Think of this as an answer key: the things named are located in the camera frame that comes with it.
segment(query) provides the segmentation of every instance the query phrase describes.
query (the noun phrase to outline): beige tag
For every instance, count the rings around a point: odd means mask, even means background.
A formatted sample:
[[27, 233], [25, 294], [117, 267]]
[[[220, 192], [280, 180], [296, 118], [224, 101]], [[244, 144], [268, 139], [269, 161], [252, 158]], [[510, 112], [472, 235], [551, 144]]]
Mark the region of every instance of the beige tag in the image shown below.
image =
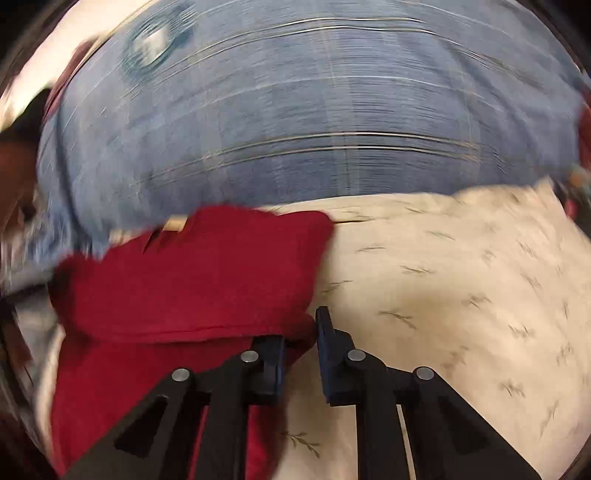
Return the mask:
[[170, 217], [164, 226], [162, 227], [163, 231], [166, 232], [181, 232], [187, 223], [187, 216], [186, 215], [175, 215]]

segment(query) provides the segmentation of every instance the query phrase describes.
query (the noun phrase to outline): black object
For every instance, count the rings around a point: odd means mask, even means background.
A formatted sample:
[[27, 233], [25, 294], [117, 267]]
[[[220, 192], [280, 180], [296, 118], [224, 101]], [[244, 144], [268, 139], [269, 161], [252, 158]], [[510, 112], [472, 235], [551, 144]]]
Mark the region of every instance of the black object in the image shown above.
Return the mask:
[[257, 337], [251, 350], [216, 369], [199, 374], [176, 369], [63, 479], [186, 480], [205, 406], [194, 478], [243, 479], [248, 406], [278, 401], [284, 344], [281, 336]]
[[410, 478], [397, 404], [419, 480], [540, 480], [536, 471], [429, 367], [388, 368], [316, 310], [322, 387], [331, 406], [355, 405], [359, 480]]

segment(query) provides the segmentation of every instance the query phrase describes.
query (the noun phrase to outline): silver screw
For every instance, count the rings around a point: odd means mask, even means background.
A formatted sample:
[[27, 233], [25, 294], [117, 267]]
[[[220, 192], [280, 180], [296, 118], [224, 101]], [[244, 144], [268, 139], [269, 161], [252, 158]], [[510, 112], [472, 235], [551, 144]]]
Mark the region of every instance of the silver screw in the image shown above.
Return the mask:
[[186, 379], [189, 378], [189, 375], [189, 370], [187, 370], [186, 368], [177, 368], [173, 372], [173, 380], [175, 382], [184, 382]]
[[365, 352], [357, 349], [349, 350], [347, 352], [347, 357], [353, 362], [360, 362], [361, 360], [365, 360]]
[[435, 373], [429, 367], [417, 368], [417, 377], [419, 377], [421, 380], [431, 380], [434, 376]]
[[244, 363], [251, 364], [258, 360], [258, 353], [256, 353], [254, 350], [247, 350], [242, 352], [240, 360], [242, 360]]

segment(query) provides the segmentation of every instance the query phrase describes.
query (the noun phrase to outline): blue fabric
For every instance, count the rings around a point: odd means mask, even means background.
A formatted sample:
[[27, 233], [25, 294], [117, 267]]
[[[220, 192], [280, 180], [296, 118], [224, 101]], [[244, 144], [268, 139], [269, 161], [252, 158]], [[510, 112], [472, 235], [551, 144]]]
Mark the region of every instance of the blue fabric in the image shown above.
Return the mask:
[[75, 75], [47, 122], [30, 258], [113, 228], [260, 206], [531, 184], [578, 159], [584, 82], [509, 0], [161, 1]]

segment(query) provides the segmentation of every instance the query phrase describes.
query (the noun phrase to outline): folded red cloth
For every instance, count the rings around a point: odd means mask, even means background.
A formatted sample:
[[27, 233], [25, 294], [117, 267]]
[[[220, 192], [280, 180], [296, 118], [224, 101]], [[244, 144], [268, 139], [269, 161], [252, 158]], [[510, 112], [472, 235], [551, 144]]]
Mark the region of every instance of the folded red cloth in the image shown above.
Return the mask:
[[[64, 262], [51, 288], [66, 328], [51, 412], [60, 473], [175, 368], [199, 372], [284, 335], [288, 362], [314, 343], [306, 315], [332, 234], [319, 212], [198, 211], [178, 233], [141, 236], [101, 262]], [[246, 478], [274, 471], [280, 411], [252, 407]]]

